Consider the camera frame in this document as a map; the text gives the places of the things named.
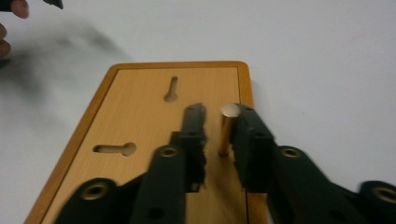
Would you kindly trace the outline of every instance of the white surface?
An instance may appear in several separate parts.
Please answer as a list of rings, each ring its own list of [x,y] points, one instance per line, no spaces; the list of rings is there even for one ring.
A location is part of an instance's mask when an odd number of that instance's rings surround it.
[[[335,183],[396,185],[395,1],[31,1],[0,13],[0,223],[22,223],[108,67],[246,62],[280,145]]]

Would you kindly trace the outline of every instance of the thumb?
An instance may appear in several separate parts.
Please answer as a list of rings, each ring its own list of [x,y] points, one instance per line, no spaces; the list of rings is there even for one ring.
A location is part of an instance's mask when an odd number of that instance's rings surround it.
[[[26,19],[29,17],[29,5],[26,0],[12,0],[11,11],[19,18]]]

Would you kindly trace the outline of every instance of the human hand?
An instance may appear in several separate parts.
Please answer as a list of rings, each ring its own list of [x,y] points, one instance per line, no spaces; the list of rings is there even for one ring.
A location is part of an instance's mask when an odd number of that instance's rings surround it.
[[[12,0],[11,11],[19,18],[26,19],[29,17],[29,6],[26,0]],[[0,58],[9,54],[11,46],[4,37],[7,35],[7,30],[4,25],[0,23]]]

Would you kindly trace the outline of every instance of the cylindrical peg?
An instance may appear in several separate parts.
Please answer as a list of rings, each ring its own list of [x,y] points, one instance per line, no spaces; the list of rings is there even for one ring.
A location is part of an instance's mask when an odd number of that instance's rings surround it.
[[[241,113],[236,104],[226,104],[221,107],[221,136],[218,154],[221,157],[227,157],[230,146],[230,134],[233,122]]]

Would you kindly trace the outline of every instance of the hole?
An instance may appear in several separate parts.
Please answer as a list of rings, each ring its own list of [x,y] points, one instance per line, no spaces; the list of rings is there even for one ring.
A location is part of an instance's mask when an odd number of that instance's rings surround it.
[[[84,200],[96,200],[105,196],[108,192],[108,186],[105,183],[95,183],[85,188],[81,193],[81,198]]]
[[[373,188],[374,195],[382,201],[396,203],[396,191],[383,187]]]
[[[343,213],[336,211],[336,210],[330,210],[330,216],[332,216],[333,219],[339,221],[339,222],[346,222],[347,217]]]
[[[294,148],[284,148],[282,149],[282,154],[290,158],[298,158],[301,156],[301,153]]]
[[[161,152],[161,156],[163,157],[174,157],[177,154],[177,150],[172,147],[167,147]]]
[[[165,215],[165,212],[161,208],[151,208],[148,211],[148,217],[150,219],[158,220],[158,219],[163,218],[164,215]]]
[[[93,152],[99,153],[120,153],[124,157],[133,155],[137,150],[135,143],[127,143],[123,146],[106,146],[100,145],[93,148]]]
[[[169,90],[163,97],[165,102],[172,103],[177,99],[177,95],[176,95],[177,81],[178,81],[177,77],[172,77],[171,84],[169,85]]]

